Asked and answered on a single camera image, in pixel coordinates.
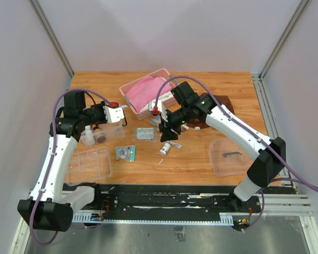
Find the green white bandage packet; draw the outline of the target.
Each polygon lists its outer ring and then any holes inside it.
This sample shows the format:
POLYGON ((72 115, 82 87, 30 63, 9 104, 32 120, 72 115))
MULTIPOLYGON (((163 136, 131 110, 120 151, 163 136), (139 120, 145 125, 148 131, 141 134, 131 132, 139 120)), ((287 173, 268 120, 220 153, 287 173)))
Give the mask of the green white bandage packet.
POLYGON ((154 126, 159 126, 160 125, 160 123, 161 123, 161 119, 158 119, 158 118, 152 118, 152 119, 150 119, 150 121, 149 121, 152 125, 154 125, 154 126))

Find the white medicine bottle green label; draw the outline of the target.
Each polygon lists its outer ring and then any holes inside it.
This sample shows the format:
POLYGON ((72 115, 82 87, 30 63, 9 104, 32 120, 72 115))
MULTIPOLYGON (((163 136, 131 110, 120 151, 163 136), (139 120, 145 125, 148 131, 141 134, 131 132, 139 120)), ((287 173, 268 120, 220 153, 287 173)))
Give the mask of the white medicine bottle green label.
POLYGON ((91 129, 90 125, 87 125, 84 130, 84 135, 83 135, 83 142, 87 146, 92 146, 95 144, 94 136, 93 136, 93 131, 91 129))

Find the teal plaster packet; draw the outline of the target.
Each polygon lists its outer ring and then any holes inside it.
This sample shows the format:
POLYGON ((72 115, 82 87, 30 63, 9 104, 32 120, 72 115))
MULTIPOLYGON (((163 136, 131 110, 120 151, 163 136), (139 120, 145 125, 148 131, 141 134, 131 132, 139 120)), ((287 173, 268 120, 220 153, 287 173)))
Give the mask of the teal plaster packet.
POLYGON ((135 161, 136 146, 116 147, 116 160, 135 161))

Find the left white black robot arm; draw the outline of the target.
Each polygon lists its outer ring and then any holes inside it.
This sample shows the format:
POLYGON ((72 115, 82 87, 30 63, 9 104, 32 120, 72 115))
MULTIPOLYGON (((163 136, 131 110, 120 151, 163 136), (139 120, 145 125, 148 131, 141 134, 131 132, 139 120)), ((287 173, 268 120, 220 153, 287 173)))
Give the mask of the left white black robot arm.
POLYGON ((48 153, 40 176, 30 196, 21 199, 17 206, 31 233, 35 230, 65 232, 81 208, 88 206, 95 210, 103 203, 95 183, 80 184, 72 193, 62 196, 70 159, 85 127, 111 121, 105 111, 111 102, 102 95, 98 95, 102 102, 86 106, 85 96, 94 93, 85 88, 68 89, 55 102, 48 153))

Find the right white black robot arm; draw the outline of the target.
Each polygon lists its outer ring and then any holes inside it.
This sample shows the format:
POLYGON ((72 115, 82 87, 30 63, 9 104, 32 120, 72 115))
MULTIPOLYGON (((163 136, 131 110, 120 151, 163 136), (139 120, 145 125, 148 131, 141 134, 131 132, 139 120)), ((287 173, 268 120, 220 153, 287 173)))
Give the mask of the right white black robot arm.
POLYGON ((253 163, 247 170, 246 177, 228 197, 234 211, 243 211, 248 206, 249 199, 267 187, 284 168, 285 141, 280 137, 272 139, 250 127, 220 103, 211 92, 199 96, 186 81, 173 88, 171 94, 180 105, 174 112, 167 110, 158 98, 149 104, 153 115, 161 117, 161 142, 177 140, 181 125, 198 119, 226 135, 252 159, 253 163))

